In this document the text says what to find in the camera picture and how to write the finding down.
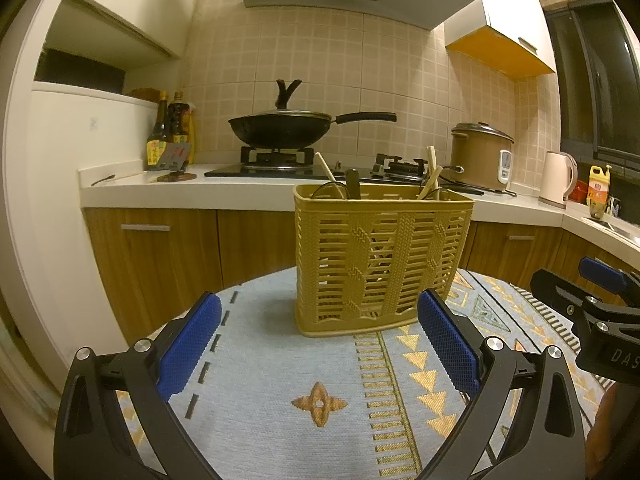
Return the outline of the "person's right hand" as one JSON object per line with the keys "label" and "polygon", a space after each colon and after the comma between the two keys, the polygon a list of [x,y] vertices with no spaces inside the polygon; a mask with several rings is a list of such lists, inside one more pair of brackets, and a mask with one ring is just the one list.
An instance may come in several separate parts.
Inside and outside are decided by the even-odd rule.
{"label": "person's right hand", "polygon": [[639,400],[639,388],[614,384],[602,396],[596,419],[585,444],[586,478],[594,479],[604,468],[616,434],[623,425],[622,414],[629,413]]}

